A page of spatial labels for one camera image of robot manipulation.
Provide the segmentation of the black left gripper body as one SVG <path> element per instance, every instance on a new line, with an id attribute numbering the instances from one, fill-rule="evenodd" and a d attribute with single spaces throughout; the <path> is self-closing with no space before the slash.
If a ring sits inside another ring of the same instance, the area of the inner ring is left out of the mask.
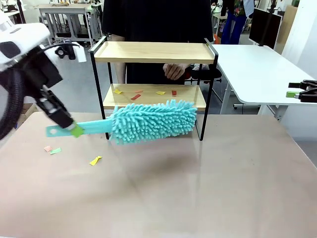
<path id="1" fill-rule="evenodd" d="M 56 65 L 44 51 L 32 50 L 14 60 L 14 98 L 49 98 L 50 88 L 62 81 Z"/>

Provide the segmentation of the person's left hand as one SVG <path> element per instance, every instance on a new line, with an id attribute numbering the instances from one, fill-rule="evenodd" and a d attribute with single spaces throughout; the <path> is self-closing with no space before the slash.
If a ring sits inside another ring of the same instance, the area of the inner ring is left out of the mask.
<path id="1" fill-rule="evenodd" d="M 167 79 L 178 80 L 188 67 L 189 64 L 186 63 L 165 63 L 163 71 Z"/>

